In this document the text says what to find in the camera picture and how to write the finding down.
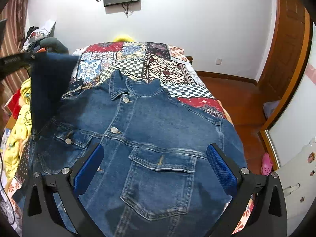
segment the wooden floor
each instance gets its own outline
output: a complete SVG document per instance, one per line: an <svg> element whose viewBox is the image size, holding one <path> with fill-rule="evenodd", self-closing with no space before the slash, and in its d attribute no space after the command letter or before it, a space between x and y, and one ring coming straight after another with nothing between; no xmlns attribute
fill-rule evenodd
<svg viewBox="0 0 316 237"><path fill-rule="evenodd" d="M251 83L200 77L216 99L222 102L244 144L249 169L261 174L262 156L265 153L258 131L265 123L263 114L264 97Z"/></svg>

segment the wooden door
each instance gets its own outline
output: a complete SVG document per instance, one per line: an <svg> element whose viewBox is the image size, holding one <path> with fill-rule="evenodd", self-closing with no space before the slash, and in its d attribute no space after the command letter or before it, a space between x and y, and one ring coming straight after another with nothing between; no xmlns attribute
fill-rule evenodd
<svg viewBox="0 0 316 237"><path fill-rule="evenodd" d="M270 53L258 82L266 101L281 100L284 95L301 55L304 37L305 8L299 0L277 0L276 16Z"/></svg>

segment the checkered pattern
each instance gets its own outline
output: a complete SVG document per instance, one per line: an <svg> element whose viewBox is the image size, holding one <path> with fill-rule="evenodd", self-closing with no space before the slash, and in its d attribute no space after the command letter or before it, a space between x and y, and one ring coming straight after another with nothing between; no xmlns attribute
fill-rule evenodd
<svg viewBox="0 0 316 237"><path fill-rule="evenodd" d="M115 69L120 69L123 74L127 72L131 73L134 77L140 78L143 72L144 61L139 60L127 60L120 61L113 64Z"/></svg>
<svg viewBox="0 0 316 237"><path fill-rule="evenodd" d="M115 69L119 69L124 75L133 76L133 78L141 78L143 65L144 62L138 60L127 60L114 63L112 66L106 68L100 73L96 86L102 84L106 79L108 79Z"/></svg>
<svg viewBox="0 0 316 237"><path fill-rule="evenodd" d="M204 85L162 84L161 86L167 89L172 97L208 97L215 99Z"/></svg>

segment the pink slipper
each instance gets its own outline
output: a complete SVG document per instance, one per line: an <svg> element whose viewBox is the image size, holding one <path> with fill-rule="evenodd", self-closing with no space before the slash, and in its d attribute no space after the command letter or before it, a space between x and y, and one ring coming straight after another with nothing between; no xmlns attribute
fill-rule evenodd
<svg viewBox="0 0 316 237"><path fill-rule="evenodd" d="M273 163L270 159L268 153L265 153L262 157L262 167L261 167L261 174L262 175L269 175L272 171Z"/></svg>

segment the bed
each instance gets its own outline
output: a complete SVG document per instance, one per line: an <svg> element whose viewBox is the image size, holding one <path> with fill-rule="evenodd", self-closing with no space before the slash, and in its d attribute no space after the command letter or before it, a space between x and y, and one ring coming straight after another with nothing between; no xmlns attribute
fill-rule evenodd
<svg viewBox="0 0 316 237"><path fill-rule="evenodd" d="M158 78L161 86L172 97L232 123L221 102L216 100L194 71L193 58L186 57L181 48L154 42L105 42L78 49L72 55L79 56L79 59L72 73L69 89L62 99L71 99L86 89L102 84L115 69L119 69L134 80L149 83ZM8 189L9 198L18 214L20 210L12 196L27 179L28 158L29 143L24 147L18 169ZM252 208L251 199L234 233L244 228ZM20 230L21 222L17 224L17 229Z"/></svg>

